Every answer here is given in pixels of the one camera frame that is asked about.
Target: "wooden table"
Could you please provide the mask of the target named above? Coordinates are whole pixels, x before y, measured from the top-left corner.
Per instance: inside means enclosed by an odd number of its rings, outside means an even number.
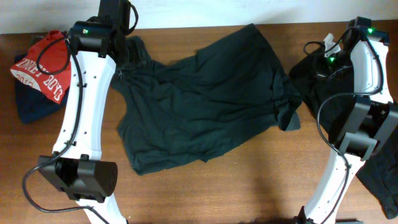
[[[339,37],[346,23],[279,24],[258,26],[270,42],[285,71],[305,54],[303,45],[323,40],[331,32]],[[387,58],[389,88],[398,99],[398,21],[375,22],[389,32]],[[170,64],[195,50],[240,29],[212,27],[137,30],[150,55]],[[18,118],[13,76],[9,68],[24,53],[32,34],[0,35],[0,223],[88,223],[84,212],[45,214],[22,194],[22,176],[39,155],[50,155],[64,110],[32,124]],[[110,90],[102,128],[103,160],[118,163],[116,198],[130,223],[238,223],[256,218],[291,218],[314,193],[329,156],[317,133],[315,120],[303,104],[298,109],[302,128],[282,132],[273,127],[242,146],[207,163],[196,161],[170,170],[138,176],[132,169],[116,132],[126,111],[123,97]],[[39,174],[28,182],[33,198],[47,208],[74,206]],[[355,178],[338,212],[338,218],[366,223],[387,221],[379,202]]]

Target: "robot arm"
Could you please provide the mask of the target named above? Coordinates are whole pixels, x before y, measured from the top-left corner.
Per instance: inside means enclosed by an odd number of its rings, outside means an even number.
[[[53,147],[59,154],[65,143],[69,149],[61,158],[39,172],[59,191],[82,207],[91,207],[108,223],[126,223],[115,196],[118,167],[114,162],[101,160],[101,125],[106,95],[115,73],[116,65],[125,59],[126,35],[129,29],[130,8],[128,0],[101,0],[98,17],[86,22],[76,22],[70,29],[69,43],[76,54],[78,65],[71,58],[72,75],[62,128]],[[79,83],[78,70],[82,83]],[[80,122],[73,142],[69,142],[75,126],[80,87],[83,86]],[[52,157],[40,156],[39,164]],[[104,223],[95,213],[85,210],[90,222]]]
[[[336,151],[331,150],[328,165],[315,194],[300,211],[297,220],[299,224],[335,223],[337,209],[353,177],[372,154],[381,150],[398,125],[398,107],[393,104],[387,86],[388,35],[370,28],[370,23],[370,20],[358,17],[350,25],[367,31],[369,43],[380,59],[381,69],[371,46],[354,34],[349,34],[342,52],[338,47],[337,50],[332,49],[330,54],[322,55],[325,63],[333,62],[337,65],[331,73],[342,66],[353,67],[355,93],[370,93],[378,90],[380,85],[382,87],[379,93],[369,97],[356,96],[355,104],[348,110],[346,121],[338,126],[338,130],[330,131],[330,142],[345,155],[351,167],[347,176],[345,161]],[[325,39],[325,50],[334,45],[330,36],[331,34]]]

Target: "folded clothing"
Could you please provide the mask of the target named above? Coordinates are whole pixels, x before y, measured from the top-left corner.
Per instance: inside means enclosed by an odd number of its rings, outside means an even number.
[[[314,53],[324,51],[320,48]],[[354,92],[354,74],[346,72],[341,79],[318,80],[315,78],[315,56],[307,56],[289,73],[293,85],[300,92],[304,103],[313,114],[331,95]],[[354,103],[352,96],[330,100],[321,111],[320,124],[329,133],[331,127],[345,109]],[[381,202],[388,219],[398,215],[398,130],[395,130],[381,151],[366,161],[356,174],[364,186]]]
[[[20,62],[26,55],[18,55],[14,63]],[[25,85],[20,80],[14,80],[15,96],[19,119],[25,124],[29,124],[38,119],[44,118],[66,105],[68,100],[68,91],[66,90],[61,103],[58,104],[48,99],[41,91],[36,90],[29,85]]]
[[[62,98],[70,85],[70,63],[67,47],[64,41],[58,41],[51,46],[40,59],[40,69],[45,72],[54,72],[61,69],[65,62],[65,70],[54,75],[43,75],[39,72],[36,61],[40,53],[52,42],[65,38],[58,30],[49,32],[42,40],[29,48],[27,55],[10,69],[21,83],[42,92],[48,99],[61,104]]]
[[[300,128],[301,97],[253,24],[171,66],[139,37],[127,51],[112,87],[127,104],[118,131],[139,175],[206,162],[271,126]]]

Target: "black cable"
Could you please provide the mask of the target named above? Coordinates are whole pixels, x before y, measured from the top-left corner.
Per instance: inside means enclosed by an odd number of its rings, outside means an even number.
[[[134,25],[129,29],[129,33],[127,35],[131,34],[134,31],[134,29],[136,29],[136,26],[137,26],[137,23],[138,23],[138,12],[137,12],[137,9],[131,3],[130,3],[130,6],[131,6],[132,11],[134,12],[134,16],[136,17],[136,21],[134,22]]]
[[[349,69],[349,68],[352,68],[352,66],[343,66],[341,69],[339,69],[339,70],[333,72],[331,75],[329,75],[328,79],[329,80],[334,79],[338,72],[341,72],[341,71]]]
[[[24,176],[23,179],[22,179],[22,189],[23,189],[23,191],[24,191],[25,198],[29,201],[29,203],[30,203],[33,207],[35,207],[36,209],[38,209],[38,210],[41,211],[41,212],[46,212],[46,213],[59,213],[59,212],[71,212],[71,211],[76,211],[76,210],[88,209],[88,210],[90,210],[91,212],[93,212],[93,213],[94,213],[99,219],[101,219],[104,223],[109,224],[109,223],[108,223],[108,222],[107,222],[107,221],[106,221],[106,220],[105,220],[93,207],[91,207],[91,206],[77,206],[77,207],[62,208],[62,209],[53,209],[53,210],[52,210],[52,209],[43,208],[43,207],[41,207],[40,205],[38,205],[38,204],[32,199],[32,197],[29,195],[29,192],[28,192],[28,190],[27,190],[26,182],[27,182],[27,179],[28,179],[28,177],[29,177],[30,175],[32,175],[35,171],[37,171],[37,170],[39,170],[39,169],[41,169],[41,168],[43,168],[43,167],[45,167],[45,166],[48,166],[48,165],[50,165],[50,164],[53,164],[53,163],[56,162],[63,154],[65,154],[65,153],[68,151],[68,149],[70,148],[70,146],[73,144],[73,143],[72,143],[73,140],[74,140],[75,137],[76,137],[77,130],[78,130],[78,126],[79,126],[79,122],[80,122],[81,106],[82,106],[82,102],[83,102],[83,85],[82,85],[82,83],[83,83],[83,77],[82,77],[82,75],[81,75],[81,70],[80,70],[79,62],[78,62],[78,60],[77,60],[77,58],[76,58],[76,55],[73,53],[72,48],[71,48],[71,46],[70,46],[68,40],[65,39],[65,38],[57,39],[57,40],[55,40],[54,42],[52,42],[51,44],[49,44],[46,48],[44,48],[43,51],[40,53],[38,59],[37,59],[36,66],[37,66],[37,68],[40,70],[40,67],[39,67],[39,59],[41,58],[41,56],[43,55],[43,53],[44,53],[46,50],[48,50],[52,45],[54,45],[54,44],[57,43],[57,42],[60,42],[61,40],[65,40],[65,44],[67,45],[68,58],[70,58],[70,55],[72,55],[72,59],[73,59],[73,61],[75,62],[75,65],[76,65],[77,74],[78,74],[78,79],[79,79],[79,84],[80,84],[80,85],[79,85],[79,99],[78,99],[78,106],[77,106],[77,112],[76,112],[75,125],[74,125],[74,127],[73,127],[73,131],[72,131],[72,134],[71,134],[71,136],[70,136],[70,140],[69,140],[68,142],[65,143],[66,146],[59,152],[58,155],[54,156],[54,157],[51,158],[49,161],[44,162],[43,164],[40,164],[40,165],[38,165],[38,166],[32,168],[30,171],[28,171],[28,172],[25,174],[25,176]],[[68,63],[69,63],[69,62],[67,62],[67,63],[65,64],[65,66],[63,67],[63,69],[65,69],[65,68],[68,66]],[[58,71],[56,71],[56,72],[47,72],[47,73],[44,73],[44,74],[46,74],[46,75],[56,75],[56,74],[58,74],[58,73],[60,73],[60,72],[62,72],[62,71],[61,71],[61,70],[58,70]]]
[[[320,115],[321,115],[321,110],[322,110],[323,106],[324,106],[328,101],[330,101],[330,100],[332,100],[332,99],[334,99],[334,98],[337,98],[337,97],[341,97],[341,96],[371,96],[371,95],[375,95],[375,94],[380,93],[380,92],[382,91],[382,88],[383,88],[383,85],[384,85],[384,74],[383,74],[383,70],[382,70],[381,61],[380,61],[380,58],[379,58],[377,52],[375,51],[374,47],[373,47],[372,44],[370,43],[368,37],[367,37],[367,36],[362,32],[362,30],[361,30],[360,28],[358,28],[358,27],[350,27],[350,28],[348,28],[348,29],[344,32],[344,34],[340,37],[340,39],[337,41],[337,43],[336,43],[335,45],[333,45],[330,49],[328,49],[328,50],[326,50],[326,51],[324,51],[324,52],[322,52],[322,53],[309,54],[309,53],[305,50],[305,47],[306,47],[307,45],[309,45],[309,44],[319,44],[318,42],[314,42],[314,41],[305,44],[304,49],[303,49],[304,53],[306,53],[307,55],[324,55],[325,53],[327,53],[327,52],[333,50],[333,49],[340,43],[340,41],[343,40],[343,38],[345,37],[345,35],[346,35],[346,34],[348,33],[348,31],[350,31],[350,30],[358,30],[359,33],[360,33],[360,35],[362,36],[362,38],[363,38],[363,39],[366,41],[366,43],[369,45],[369,48],[371,49],[371,52],[372,52],[372,54],[373,54],[373,56],[374,56],[374,59],[376,59],[377,68],[379,69],[379,73],[380,73],[380,86],[379,86],[379,88],[378,88],[377,90],[372,91],[372,92],[367,92],[367,93],[355,93],[355,92],[354,92],[354,93],[337,93],[337,94],[332,95],[332,96],[330,96],[329,98],[327,98],[327,99],[320,105],[320,107],[319,107],[318,114],[317,114],[317,129],[318,129],[319,135],[321,136],[321,138],[323,139],[323,141],[325,141],[325,142],[328,144],[328,146],[330,146],[335,152],[337,152],[337,154],[338,154],[339,156],[341,156],[341,157],[343,158],[343,160],[344,160],[344,162],[345,162],[345,166],[346,166],[346,175],[345,175],[345,181],[344,181],[344,184],[343,184],[343,188],[341,189],[341,192],[340,192],[340,194],[339,194],[339,196],[338,196],[338,198],[337,198],[337,201],[336,201],[335,205],[333,206],[331,212],[326,216],[326,218],[321,222],[321,224],[324,224],[324,223],[330,218],[331,214],[333,214],[333,212],[335,211],[335,209],[336,209],[338,203],[340,202],[340,200],[341,200],[341,198],[342,198],[342,196],[343,196],[343,193],[344,193],[344,191],[345,191],[345,188],[346,188],[346,186],[347,186],[347,183],[348,183],[349,169],[351,168],[351,165],[349,164],[349,162],[348,162],[347,158],[345,157],[345,155],[342,154],[332,143],[330,143],[329,140],[327,140],[327,138],[326,138],[325,135],[323,134],[322,129],[321,129],[321,126],[320,126]]]
[[[57,40],[51,42],[50,44],[48,44],[48,46],[46,46],[46,47],[41,51],[41,53],[39,53],[39,56],[37,57],[37,60],[36,60],[36,67],[37,67],[38,71],[41,72],[41,73],[43,73],[44,75],[56,75],[56,74],[59,74],[59,73],[65,71],[65,69],[67,69],[67,67],[68,67],[68,65],[69,65],[69,61],[70,61],[70,52],[69,52],[69,50],[67,50],[67,62],[64,64],[64,66],[63,66],[60,70],[55,71],[55,72],[45,72],[45,71],[42,70],[42,68],[40,68],[40,59],[43,57],[43,54],[44,54],[49,48],[51,48],[54,44],[60,42],[61,40],[65,40],[65,37],[59,38],[59,39],[57,39]]]

